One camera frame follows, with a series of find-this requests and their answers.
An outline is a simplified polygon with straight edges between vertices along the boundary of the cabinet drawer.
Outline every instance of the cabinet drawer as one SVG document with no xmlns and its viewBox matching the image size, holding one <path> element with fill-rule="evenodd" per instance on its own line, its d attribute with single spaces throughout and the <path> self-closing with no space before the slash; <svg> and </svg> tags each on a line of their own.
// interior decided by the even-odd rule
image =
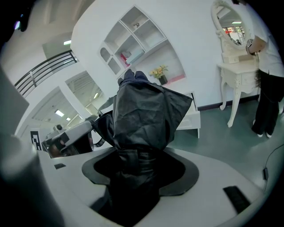
<svg viewBox="0 0 284 227">
<path fill-rule="evenodd" d="M 242 85 L 251 85 L 256 83 L 256 73 L 242 73 L 241 75 L 241 84 Z"/>
</svg>

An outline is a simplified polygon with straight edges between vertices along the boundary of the yellow flowers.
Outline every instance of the yellow flowers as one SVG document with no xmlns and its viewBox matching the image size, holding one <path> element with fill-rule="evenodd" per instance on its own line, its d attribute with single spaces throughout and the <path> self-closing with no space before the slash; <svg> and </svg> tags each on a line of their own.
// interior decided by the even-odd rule
<svg viewBox="0 0 284 227">
<path fill-rule="evenodd" d="M 164 75 L 164 71 L 168 71 L 167 66 L 161 65 L 160 67 L 149 72 L 149 75 L 154 76 L 155 78 L 159 79 Z"/>
</svg>

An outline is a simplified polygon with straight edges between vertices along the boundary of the ornate white mirror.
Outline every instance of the ornate white mirror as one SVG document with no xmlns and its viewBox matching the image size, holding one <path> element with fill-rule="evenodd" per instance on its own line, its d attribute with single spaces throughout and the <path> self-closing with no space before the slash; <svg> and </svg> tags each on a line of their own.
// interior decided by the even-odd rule
<svg viewBox="0 0 284 227">
<path fill-rule="evenodd" d="M 249 39 L 249 31 L 241 16 L 225 1 L 216 0 L 211 8 L 211 15 L 216 26 L 216 34 L 224 45 L 243 50 Z"/>
</svg>

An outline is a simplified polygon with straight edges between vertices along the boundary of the black baseboard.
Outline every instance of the black baseboard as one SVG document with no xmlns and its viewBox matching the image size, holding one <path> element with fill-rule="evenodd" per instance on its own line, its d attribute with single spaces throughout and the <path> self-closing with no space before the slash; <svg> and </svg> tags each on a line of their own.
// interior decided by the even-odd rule
<svg viewBox="0 0 284 227">
<path fill-rule="evenodd" d="M 245 97 L 245 98 L 241 98 L 239 103 L 244 103 L 244 102 L 249 102 L 252 100 L 257 100 L 259 97 L 259 94 L 257 95 L 253 95 L 253 96 L 249 96 L 249 97 Z M 231 106 L 233 104 L 233 101 L 227 101 L 226 106 Z M 215 108 L 219 108 L 222 105 L 222 102 L 220 103 L 215 103 L 215 104 L 211 104 L 211 105 L 207 105 L 207 106 L 200 106 L 197 109 L 199 111 L 203 111 L 203 110 L 210 110 L 210 109 L 215 109 Z"/>
</svg>

